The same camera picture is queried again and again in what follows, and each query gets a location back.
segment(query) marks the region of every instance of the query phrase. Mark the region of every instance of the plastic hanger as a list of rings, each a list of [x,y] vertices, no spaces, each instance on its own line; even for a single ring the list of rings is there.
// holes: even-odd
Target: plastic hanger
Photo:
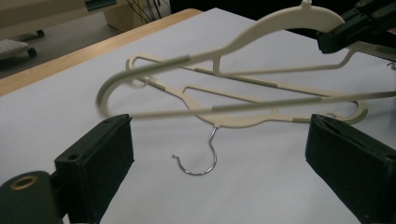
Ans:
[[[160,62],[161,61],[161,59],[154,58],[154,57],[148,56],[148,55],[145,55],[145,56],[135,55],[127,60],[126,69],[127,70],[134,69],[134,62],[137,59],[144,59],[144,60],[149,60],[152,62]],[[207,74],[207,75],[213,75],[210,71],[207,71],[207,70],[199,68],[199,67],[183,67],[183,68],[192,70],[192,71],[196,71],[196,72],[200,72],[203,74]],[[248,77],[227,77],[227,78],[234,79],[237,81],[247,82],[247,83],[251,83],[251,84],[255,84],[255,85],[266,86],[269,88],[280,88],[280,89],[288,90],[288,91],[305,92],[305,93],[311,93],[311,94],[315,94],[315,95],[318,95],[318,94],[321,94],[321,95],[338,94],[339,95],[339,93],[334,93],[334,92],[330,93],[329,91],[320,91],[320,90],[314,90],[314,89],[309,89],[309,88],[304,88],[304,87],[299,87],[299,86],[290,86],[290,85],[288,86],[285,84],[280,84],[280,83],[275,83],[275,82],[266,82],[263,80],[257,80],[257,79],[248,78]],[[144,83],[144,85],[137,85],[135,83],[134,85],[136,85],[136,87],[144,87],[145,85],[150,85],[160,91],[165,91],[165,92],[181,99],[185,103],[187,108],[190,110],[199,110],[199,109],[202,109],[203,107],[201,105],[199,105],[197,102],[195,102],[189,95],[187,95],[185,93],[185,90],[187,90],[187,89],[206,91],[206,92],[210,92],[210,93],[214,93],[214,94],[222,95],[222,96],[227,96],[227,97],[231,97],[231,98],[246,101],[246,102],[252,102],[252,103],[262,102],[259,99],[253,99],[251,97],[241,96],[239,94],[234,94],[234,93],[224,92],[224,91],[210,90],[210,89],[205,89],[202,87],[191,86],[191,85],[185,86],[182,89],[182,91],[179,91],[175,88],[172,88],[170,86],[167,86],[167,85],[159,82],[154,77],[140,77],[139,80],[142,81]],[[350,123],[357,122],[365,117],[365,115],[367,113],[367,104],[365,102],[356,102],[356,104],[358,106],[358,109],[351,116],[341,117],[334,113],[327,113],[326,115],[332,115],[335,118],[343,119]],[[256,125],[256,124],[265,122],[267,120],[281,120],[281,121],[290,121],[290,122],[309,122],[309,120],[310,120],[310,117],[308,117],[308,116],[299,117],[299,116],[279,114],[276,108],[272,108],[272,113],[269,115],[264,114],[264,115],[248,116],[248,117],[242,117],[242,118],[240,118],[240,117],[234,118],[234,117],[229,117],[229,116],[225,116],[225,115],[221,115],[221,114],[208,114],[208,115],[197,115],[197,117],[214,125],[214,131],[211,134],[210,139],[209,139],[209,146],[213,153],[213,163],[212,163],[212,166],[210,166],[207,170],[197,173],[197,172],[193,172],[193,171],[186,169],[182,165],[179,156],[177,156],[175,154],[172,155],[172,157],[174,159],[177,159],[177,163],[178,163],[178,166],[180,167],[180,169],[188,175],[205,175],[214,169],[214,167],[217,163],[217,153],[212,145],[212,140],[216,133],[216,130],[220,127],[244,128],[244,127],[249,127],[252,125]]]
[[[241,71],[231,74],[221,73],[219,70],[220,59],[223,55],[232,53],[237,49],[250,44],[272,32],[294,28],[305,28],[327,33],[344,20],[335,12],[324,7],[313,7],[309,0],[303,0],[297,7],[289,7],[272,14],[269,14],[258,20],[252,26],[237,36],[231,43],[220,49],[213,49],[196,55],[184,55],[175,59],[166,60],[154,65],[136,67],[131,71],[124,71],[108,79],[99,90],[96,103],[101,111],[107,112],[106,102],[108,98],[120,84],[131,83],[133,79],[153,75],[170,69],[174,69],[189,64],[200,63],[202,61],[213,61],[213,72],[216,76],[242,76],[252,74],[266,74],[274,72],[292,72],[307,70],[334,69],[343,66],[352,57],[355,50],[351,50],[343,61],[339,64],[326,64],[304,68],[286,68],[279,70],[261,70],[261,71]]]

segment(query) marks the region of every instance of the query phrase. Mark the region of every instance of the metal hook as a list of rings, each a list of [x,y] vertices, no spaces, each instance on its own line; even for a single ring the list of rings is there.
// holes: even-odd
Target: metal hook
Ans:
[[[186,168],[184,168],[184,166],[181,164],[180,157],[178,155],[175,155],[175,154],[172,155],[172,158],[177,159],[178,166],[180,167],[180,169],[184,173],[186,173],[188,175],[205,175],[205,174],[209,173],[210,171],[212,171],[213,168],[215,168],[216,162],[218,161],[218,155],[216,154],[216,150],[212,146],[212,140],[213,140],[213,137],[215,136],[216,130],[218,128],[219,127],[215,127],[215,129],[213,129],[213,132],[212,132],[212,134],[210,135],[210,138],[209,138],[209,146],[210,146],[210,149],[212,149],[213,158],[214,158],[213,159],[213,164],[212,164],[211,167],[209,167],[209,169],[207,169],[207,170],[205,170],[205,171],[203,171],[201,173],[191,172],[191,171],[187,170]]]

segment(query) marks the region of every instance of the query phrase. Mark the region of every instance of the desk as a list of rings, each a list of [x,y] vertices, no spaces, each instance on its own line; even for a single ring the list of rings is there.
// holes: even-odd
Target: desk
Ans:
[[[123,35],[125,38],[120,37],[117,45],[120,48],[109,47],[111,41],[109,46],[99,44],[6,80],[0,98],[0,182],[34,170],[53,172],[53,160],[103,119],[94,106],[96,93],[109,77],[124,70],[131,55],[173,58],[222,47],[254,22],[216,8],[183,13],[175,17],[181,20],[195,16],[134,42]],[[146,28],[136,31],[144,32]],[[234,70],[337,63],[343,54],[342,50],[321,55],[314,40],[280,31],[227,55],[222,66]],[[396,76],[387,64],[357,54],[336,71],[257,78],[345,93],[392,91]],[[199,64],[206,68],[209,65]],[[27,81],[34,82],[31,85],[25,82],[28,74],[33,74],[33,80]],[[197,84],[263,100],[302,95],[183,69],[156,78],[177,89]],[[235,102],[197,91],[189,94],[203,105]],[[368,105],[367,117],[354,126],[396,147],[395,99],[368,101]],[[120,113],[185,106],[177,98],[150,87],[120,87],[110,98],[110,108]],[[353,105],[344,103],[285,108],[282,112],[309,115],[327,110],[348,113],[353,109]],[[269,121],[243,129],[220,128],[213,139],[218,164],[211,173],[199,177],[182,173],[171,155],[178,154],[190,170],[206,169],[212,162],[207,145],[212,125],[186,117],[133,120],[131,127],[135,162],[103,223],[359,223],[305,162],[307,124]]]

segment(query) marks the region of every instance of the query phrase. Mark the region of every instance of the chair wheel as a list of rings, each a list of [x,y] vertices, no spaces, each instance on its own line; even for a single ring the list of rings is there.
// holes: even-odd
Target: chair wheel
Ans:
[[[30,56],[31,58],[33,58],[33,57],[35,57],[35,56],[37,55],[37,51],[35,51],[34,48],[28,49],[28,50],[27,50],[27,53],[29,54],[29,56]]]
[[[40,37],[46,35],[46,34],[44,34],[43,30],[38,30],[36,32],[37,32],[38,36],[40,36]]]

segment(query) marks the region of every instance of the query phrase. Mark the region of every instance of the gray floor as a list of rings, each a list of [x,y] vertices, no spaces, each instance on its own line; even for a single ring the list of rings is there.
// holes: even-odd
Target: gray floor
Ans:
[[[31,33],[11,38],[28,43],[35,48],[37,55],[30,58],[26,52],[0,60],[0,78],[11,76],[121,33],[106,24],[103,13],[66,22],[43,31],[45,33],[43,37]]]

